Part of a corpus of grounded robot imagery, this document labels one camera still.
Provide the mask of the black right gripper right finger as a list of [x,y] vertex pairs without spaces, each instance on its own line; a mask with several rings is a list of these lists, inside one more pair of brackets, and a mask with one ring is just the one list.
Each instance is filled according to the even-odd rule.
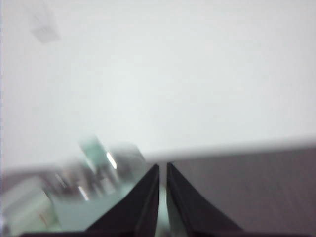
[[186,232],[243,232],[243,229],[207,201],[175,167],[167,167],[167,206],[171,229]]

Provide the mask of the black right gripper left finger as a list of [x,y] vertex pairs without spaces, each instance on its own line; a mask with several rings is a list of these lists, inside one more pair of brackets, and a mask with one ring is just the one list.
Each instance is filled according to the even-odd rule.
[[153,165],[134,188],[88,232],[154,232],[159,207],[159,166]]

